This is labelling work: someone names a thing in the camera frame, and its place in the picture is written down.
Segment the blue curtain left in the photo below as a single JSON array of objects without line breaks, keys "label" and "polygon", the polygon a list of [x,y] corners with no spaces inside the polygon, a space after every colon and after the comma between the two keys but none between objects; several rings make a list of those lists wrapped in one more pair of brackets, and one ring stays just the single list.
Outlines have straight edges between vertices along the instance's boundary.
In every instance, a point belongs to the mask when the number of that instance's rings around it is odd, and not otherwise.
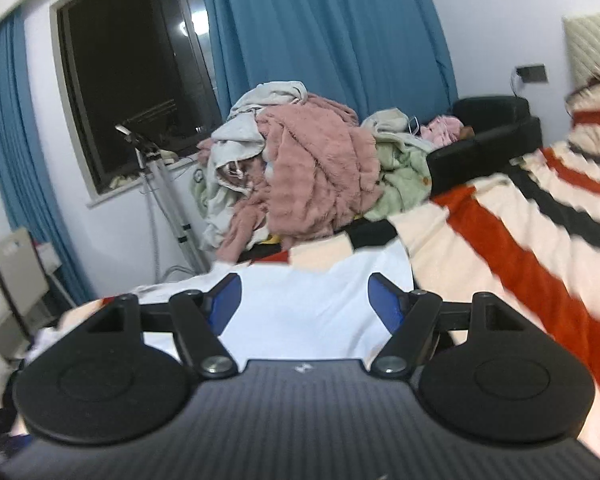
[{"label": "blue curtain left", "polygon": [[26,34],[19,9],[0,23],[0,193],[9,225],[50,243],[59,281],[76,304],[95,298],[50,182],[32,103]]}]

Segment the beige grey garment on pile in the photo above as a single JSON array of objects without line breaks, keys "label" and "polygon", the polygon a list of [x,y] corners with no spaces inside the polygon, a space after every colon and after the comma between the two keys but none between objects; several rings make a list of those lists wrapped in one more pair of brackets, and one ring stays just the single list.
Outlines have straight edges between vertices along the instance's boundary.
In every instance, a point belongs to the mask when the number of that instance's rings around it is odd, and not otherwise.
[{"label": "beige grey garment on pile", "polygon": [[270,106],[302,104],[308,90],[300,81],[270,81],[246,92],[230,109],[226,122],[198,144],[192,182],[199,211],[206,222],[201,237],[205,250],[218,249],[230,229],[235,205],[254,189],[247,167],[265,149],[257,116]]}]

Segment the light green blanket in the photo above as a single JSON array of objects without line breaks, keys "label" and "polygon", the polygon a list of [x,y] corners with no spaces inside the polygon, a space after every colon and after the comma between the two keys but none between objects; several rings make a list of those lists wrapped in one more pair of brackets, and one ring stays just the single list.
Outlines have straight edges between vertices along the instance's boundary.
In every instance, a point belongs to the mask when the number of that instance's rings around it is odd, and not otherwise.
[{"label": "light green blanket", "polygon": [[419,122],[398,108],[378,110],[362,127],[373,133],[382,195],[364,218],[379,221],[421,204],[431,191],[427,155],[434,144],[417,135]]}]

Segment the white t-shirt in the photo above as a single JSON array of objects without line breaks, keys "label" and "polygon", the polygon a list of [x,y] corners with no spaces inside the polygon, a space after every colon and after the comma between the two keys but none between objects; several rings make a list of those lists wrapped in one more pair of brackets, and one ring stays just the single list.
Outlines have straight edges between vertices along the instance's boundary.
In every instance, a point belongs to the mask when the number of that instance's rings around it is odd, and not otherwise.
[{"label": "white t-shirt", "polygon": [[242,300],[220,341],[240,367],[249,360],[359,359],[368,364],[390,332],[368,301],[367,282],[378,272],[407,292],[414,288],[402,243],[362,248],[324,271],[283,263],[231,266],[208,274],[132,291],[141,304],[161,304],[177,292],[208,292],[225,275],[242,280]]}]

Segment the blue curtain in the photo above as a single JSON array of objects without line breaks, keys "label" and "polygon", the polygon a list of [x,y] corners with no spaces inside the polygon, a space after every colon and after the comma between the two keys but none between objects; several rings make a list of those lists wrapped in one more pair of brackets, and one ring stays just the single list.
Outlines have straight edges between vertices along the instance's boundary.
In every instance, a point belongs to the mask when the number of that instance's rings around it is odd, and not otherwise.
[{"label": "blue curtain", "polygon": [[32,103],[26,34],[19,9],[0,23],[0,193],[9,225],[50,243],[59,281],[76,304],[95,298],[50,182]]},{"label": "blue curtain", "polygon": [[220,109],[257,84],[298,80],[365,118],[422,122],[457,99],[432,0],[204,0]]}]

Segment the black sofa chair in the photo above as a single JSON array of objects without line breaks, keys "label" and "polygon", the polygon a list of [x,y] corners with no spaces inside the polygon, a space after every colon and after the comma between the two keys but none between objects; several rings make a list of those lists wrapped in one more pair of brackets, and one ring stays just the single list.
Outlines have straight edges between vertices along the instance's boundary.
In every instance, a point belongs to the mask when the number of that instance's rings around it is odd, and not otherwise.
[{"label": "black sofa chair", "polygon": [[452,116],[474,130],[474,135],[428,154],[431,196],[490,176],[510,160],[543,146],[540,118],[521,96],[461,99],[452,106]]}]

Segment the silver tripod stand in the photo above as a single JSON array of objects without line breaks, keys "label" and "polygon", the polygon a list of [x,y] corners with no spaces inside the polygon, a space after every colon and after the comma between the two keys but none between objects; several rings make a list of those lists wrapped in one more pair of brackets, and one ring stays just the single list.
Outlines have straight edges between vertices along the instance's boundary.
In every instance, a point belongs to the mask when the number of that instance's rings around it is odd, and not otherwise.
[{"label": "silver tripod stand", "polygon": [[166,169],[166,162],[160,148],[151,140],[131,131],[124,125],[115,125],[114,128],[134,148],[146,188],[145,193],[155,197],[156,204],[162,211],[163,217],[166,218],[178,247],[189,264],[189,269],[195,274],[207,273],[210,270],[210,262],[198,247],[192,222],[189,220],[169,171]]}]

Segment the striped red black cream blanket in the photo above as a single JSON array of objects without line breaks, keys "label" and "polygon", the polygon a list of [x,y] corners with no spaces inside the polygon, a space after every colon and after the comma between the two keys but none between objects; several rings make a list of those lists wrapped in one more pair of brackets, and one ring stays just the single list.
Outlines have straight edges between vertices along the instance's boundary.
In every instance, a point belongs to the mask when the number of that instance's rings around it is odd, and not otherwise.
[{"label": "striped red black cream blanket", "polygon": [[394,222],[418,284],[494,292],[571,350],[596,397],[581,439],[600,456],[600,79],[567,102],[565,142],[457,186]]}]

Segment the grey black chair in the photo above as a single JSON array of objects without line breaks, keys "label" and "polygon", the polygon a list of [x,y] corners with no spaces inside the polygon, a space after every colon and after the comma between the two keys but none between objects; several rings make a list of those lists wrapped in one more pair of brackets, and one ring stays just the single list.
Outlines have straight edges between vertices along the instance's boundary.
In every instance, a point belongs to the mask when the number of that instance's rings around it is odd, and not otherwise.
[{"label": "grey black chair", "polygon": [[26,228],[0,240],[0,285],[27,340],[56,318],[45,304],[50,280]]}]

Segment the small pink garment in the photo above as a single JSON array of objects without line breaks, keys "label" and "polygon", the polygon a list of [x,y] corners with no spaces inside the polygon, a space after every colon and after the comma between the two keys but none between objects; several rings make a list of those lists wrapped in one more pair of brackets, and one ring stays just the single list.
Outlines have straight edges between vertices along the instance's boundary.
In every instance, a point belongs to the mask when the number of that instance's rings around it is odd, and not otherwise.
[{"label": "small pink garment", "polygon": [[436,148],[443,148],[460,140],[463,128],[463,123],[454,116],[438,116],[428,125],[421,126],[419,134]]}]

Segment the pink fluffy blanket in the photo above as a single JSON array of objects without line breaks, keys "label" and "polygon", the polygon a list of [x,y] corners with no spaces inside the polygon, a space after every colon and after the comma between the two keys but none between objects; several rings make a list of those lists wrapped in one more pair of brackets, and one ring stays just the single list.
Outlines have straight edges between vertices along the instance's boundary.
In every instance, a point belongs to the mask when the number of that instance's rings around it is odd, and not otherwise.
[{"label": "pink fluffy blanket", "polygon": [[270,237],[288,249],[331,236],[378,201],[375,140],[350,107],[310,93],[266,108],[257,125],[265,149],[247,167],[254,189],[236,203],[216,258],[235,262]]}]

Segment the dark window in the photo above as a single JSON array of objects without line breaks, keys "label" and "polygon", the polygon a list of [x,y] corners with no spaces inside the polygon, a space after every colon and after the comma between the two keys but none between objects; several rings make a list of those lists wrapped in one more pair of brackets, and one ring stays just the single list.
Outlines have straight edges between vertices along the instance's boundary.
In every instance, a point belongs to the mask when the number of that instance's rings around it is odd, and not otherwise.
[{"label": "dark window", "polygon": [[121,127],[189,157],[221,125],[204,0],[71,0],[57,19],[71,113],[97,194],[138,173]]}]

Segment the blue curtain right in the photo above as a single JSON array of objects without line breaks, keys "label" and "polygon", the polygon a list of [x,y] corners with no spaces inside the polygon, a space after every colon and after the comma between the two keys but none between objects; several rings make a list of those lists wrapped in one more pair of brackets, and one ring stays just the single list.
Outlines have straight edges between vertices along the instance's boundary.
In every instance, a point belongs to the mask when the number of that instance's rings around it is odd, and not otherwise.
[{"label": "blue curtain right", "polygon": [[298,80],[365,118],[422,122],[457,99],[432,0],[204,0],[220,109],[257,84]]}]

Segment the wall socket with plug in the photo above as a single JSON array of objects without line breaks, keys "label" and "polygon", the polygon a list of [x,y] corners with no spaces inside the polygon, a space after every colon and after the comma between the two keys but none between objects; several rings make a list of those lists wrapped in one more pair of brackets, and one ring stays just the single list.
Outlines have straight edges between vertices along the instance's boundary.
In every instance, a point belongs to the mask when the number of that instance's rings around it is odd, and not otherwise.
[{"label": "wall socket with plug", "polygon": [[513,69],[509,82],[514,96],[518,96],[518,92],[525,84],[547,84],[546,66],[544,64],[517,66]]}]

